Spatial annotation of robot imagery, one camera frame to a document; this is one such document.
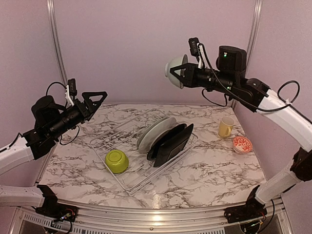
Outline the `pale grey-green bowl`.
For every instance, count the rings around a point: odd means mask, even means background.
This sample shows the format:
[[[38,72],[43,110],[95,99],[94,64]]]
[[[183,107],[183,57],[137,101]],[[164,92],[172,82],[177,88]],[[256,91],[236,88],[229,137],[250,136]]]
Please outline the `pale grey-green bowl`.
[[[179,67],[185,63],[188,63],[188,57],[186,54],[172,59],[165,65],[165,77],[170,81],[171,84],[179,89],[183,89],[184,86],[176,76],[181,76],[183,72],[181,71],[181,69],[178,69],[176,67]]]

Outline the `yellow ceramic mug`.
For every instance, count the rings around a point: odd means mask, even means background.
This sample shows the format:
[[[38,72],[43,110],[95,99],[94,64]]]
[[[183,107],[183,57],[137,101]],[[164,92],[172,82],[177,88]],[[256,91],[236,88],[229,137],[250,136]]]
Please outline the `yellow ceramic mug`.
[[[227,138],[231,135],[235,121],[231,117],[222,117],[219,123],[218,135],[221,138]]]

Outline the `red patterned white bowl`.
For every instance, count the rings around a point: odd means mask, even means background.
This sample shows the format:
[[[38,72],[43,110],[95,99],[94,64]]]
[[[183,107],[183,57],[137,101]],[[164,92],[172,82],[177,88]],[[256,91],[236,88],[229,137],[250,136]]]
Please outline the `red patterned white bowl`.
[[[238,154],[247,154],[253,149],[251,141],[244,136],[234,137],[232,143],[234,151]]]

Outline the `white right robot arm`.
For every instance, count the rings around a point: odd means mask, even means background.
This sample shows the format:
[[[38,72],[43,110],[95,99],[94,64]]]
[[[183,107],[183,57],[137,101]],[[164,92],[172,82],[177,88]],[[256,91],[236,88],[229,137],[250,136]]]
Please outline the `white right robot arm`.
[[[256,78],[245,78],[245,50],[220,46],[216,61],[217,70],[210,64],[204,45],[197,43],[190,48],[198,63],[189,63],[187,55],[175,58],[165,65],[165,77],[176,87],[202,87],[209,92],[224,93],[239,101],[252,112],[270,119],[292,136],[300,145],[292,162],[286,168],[257,186],[250,194],[247,204],[242,206],[242,215],[252,218],[275,196],[286,192],[302,181],[312,178],[312,122],[295,109],[292,102],[280,97],[278,92]]]

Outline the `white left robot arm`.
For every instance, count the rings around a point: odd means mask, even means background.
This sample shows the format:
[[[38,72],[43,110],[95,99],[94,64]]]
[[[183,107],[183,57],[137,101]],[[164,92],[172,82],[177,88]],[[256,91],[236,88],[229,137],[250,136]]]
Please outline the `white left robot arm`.
[[[84,92],[69,107],[56,104],[51,95],[41,97],[31,110],[35,117],[32,130],[18,134],[12,143],[0,150],[0,173],[4,174],[26,162],[37,160],[54,152],[60,137],[79,124],[89,121],[108,94]],[[33,187],[0,187],[0,205],[42,207],[51,217],[60,215],[58,198],[46,185]]]

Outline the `lime green bowl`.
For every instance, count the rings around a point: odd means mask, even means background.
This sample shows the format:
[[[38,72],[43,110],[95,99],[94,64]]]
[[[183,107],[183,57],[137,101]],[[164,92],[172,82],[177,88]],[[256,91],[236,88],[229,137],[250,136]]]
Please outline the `lime green bowl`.
[[[124,172],[129,166],[129,159],[121,150],[112,150],[105,156],[105,164],[113,174]]]

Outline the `grey floral plate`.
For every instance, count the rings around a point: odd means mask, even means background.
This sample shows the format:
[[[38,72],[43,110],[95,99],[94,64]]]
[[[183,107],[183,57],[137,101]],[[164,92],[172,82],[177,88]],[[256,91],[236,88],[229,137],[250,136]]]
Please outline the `grey floral plate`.
[[[164,117],[145,129],[137,141],[138,152],[147,153],[155,141],[168,130],[172,129],[176,123],[175,117]]]

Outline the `black square plate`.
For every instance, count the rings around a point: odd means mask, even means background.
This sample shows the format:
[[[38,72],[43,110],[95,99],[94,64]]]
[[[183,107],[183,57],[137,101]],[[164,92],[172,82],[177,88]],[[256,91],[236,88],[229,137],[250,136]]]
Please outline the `black square plate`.
[[[153,167],[160,167],[182,151],[190,138],[194,125],[183,123],[169,130],[150,149],[149,155],[154,159]]]

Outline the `right aluminium corner post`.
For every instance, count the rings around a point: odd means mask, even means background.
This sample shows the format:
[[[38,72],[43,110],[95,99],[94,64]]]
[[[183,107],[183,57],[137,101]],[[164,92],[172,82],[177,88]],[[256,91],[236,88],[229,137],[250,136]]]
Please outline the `right aluminium corner post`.
[[[263,5],[263,0],[256,0],[254,3],[253,18],[252,18],[250,36],[249,36],[248,46],[247,46],[246,73],[248,73],[248,70],[251,64],[252,55],[253,55],[256,41],[257,41],[257,36],[258,36],[259,26],[260,26],[260,19],[261,19],[262,5]]]

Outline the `aluminium corner post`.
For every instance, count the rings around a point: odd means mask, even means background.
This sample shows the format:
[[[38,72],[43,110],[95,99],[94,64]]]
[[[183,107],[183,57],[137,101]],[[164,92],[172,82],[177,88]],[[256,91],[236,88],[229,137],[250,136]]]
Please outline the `aluminium corner post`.
[[[67,78],[66,69],[65,69],[65,65],[64,65],[64,61],[62,57],[62,52],[61,52],[61,45],[60,45],[60,40],[59,40],[58,28],[57,28],[57,18],[56,18],[56,13],[55,13],[55,4],[53,0],[47,0],[46,3],[47,3],[49,22],[50,22],[50,27],[51,27],[51,32],[52,32],[53,45],[54,45],[54,50],[56,53],[56,59],[57,59],[58,68],[60,71],[61,81],[63,84],[67,84],[68,78]]]
[[[248,73],[248,70],[251,64],[252,55],[253,55],[256,41],[257,41],[257,36],[258,36],[259,26],[260,26],[260,19],[261,19],[262,5],[263,5],[263,0],[256,0],[254,3],[253,18],[252,18],[250,36],[249,36],[248,46],[247,46],[246,73]]]

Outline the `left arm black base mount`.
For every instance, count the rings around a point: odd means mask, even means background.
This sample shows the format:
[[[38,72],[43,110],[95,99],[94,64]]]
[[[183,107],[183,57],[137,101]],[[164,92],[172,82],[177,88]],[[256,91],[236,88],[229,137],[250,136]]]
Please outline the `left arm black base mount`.
[[[35,208],[37,214],[53,218],[54,222],[75,221],[78,212],[76,206],[59,203],[57,196],[47,185],[38,185],[37,187],[41,190],[44,198],[43,204]]]

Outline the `left aluminium corner post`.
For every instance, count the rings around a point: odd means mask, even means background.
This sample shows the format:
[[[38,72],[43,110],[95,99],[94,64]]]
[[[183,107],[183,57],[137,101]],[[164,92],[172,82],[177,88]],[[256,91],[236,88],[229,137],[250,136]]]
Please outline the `left aluminium corner post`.
[[[58,68],[60,71],[61,81],[63,84],[67,84],[68,78],[67,78],[66,69],[65,69],[65,65],[64,65],[64,61],[62,57],[62,52],[61,52],[61,45],[60,45],[60,40],[59,40],[58,28],[57,28],[57,18],[56,18],[56,13],[55,13],[55,4],[53,0],[47,0],[46,3],[47,3],[49,22],[50,22],[50,27],[51,27],[51,32],[52,32],[53,45],[54,45],[54,50],[56,53],[56,59],[57,59]]]

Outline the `aluminium front frame rail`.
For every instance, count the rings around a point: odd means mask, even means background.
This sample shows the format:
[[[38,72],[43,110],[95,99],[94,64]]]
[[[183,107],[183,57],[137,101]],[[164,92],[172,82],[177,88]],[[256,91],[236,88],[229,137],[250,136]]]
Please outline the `aluminium front frame rail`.
[[[53,222],[33,208],[15,209],[10,234],[291,234],[282,199],[266,205],[267,214],[229,223],[228,205],[181,209],[123,208],[63,201],[77,207],[72,223]]]

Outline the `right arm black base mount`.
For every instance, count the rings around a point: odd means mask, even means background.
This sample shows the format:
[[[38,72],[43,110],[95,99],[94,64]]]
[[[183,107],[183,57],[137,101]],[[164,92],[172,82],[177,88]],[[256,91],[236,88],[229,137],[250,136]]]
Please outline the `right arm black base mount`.
[[[228,223],[241,222],[249,219],[265,216],[267,210],[264,204],[255,199],[255,194],[260,186],[252,189],[244,205],[228,207],[224,210],[224,217]]]

